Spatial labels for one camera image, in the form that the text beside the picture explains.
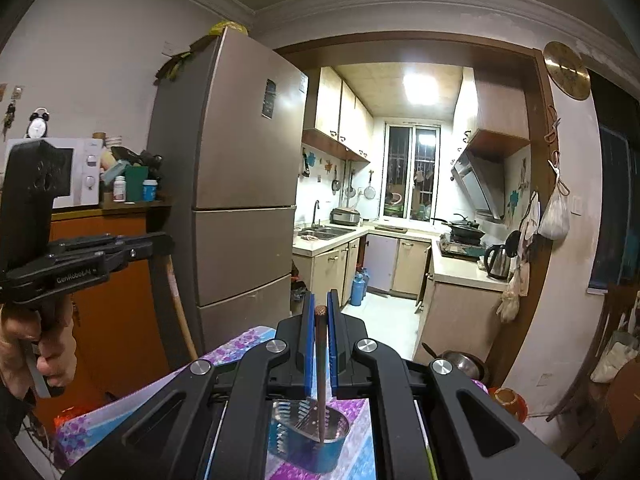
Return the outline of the person left hand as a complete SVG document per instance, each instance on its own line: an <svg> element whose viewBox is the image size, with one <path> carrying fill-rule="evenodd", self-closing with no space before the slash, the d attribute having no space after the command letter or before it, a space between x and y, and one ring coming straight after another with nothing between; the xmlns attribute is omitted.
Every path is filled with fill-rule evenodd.
<svg viewBox="0 0 640 480"><path fill-rule="evenodd" d="M36 367L50 387L63 388L73 381L77 366L73 328L73 303L68 297L58 300L48 330L42 330L37 312L8 304L1 308L1 379L12 396L23 400L34 385L23 342L38 346Z"/></svg>

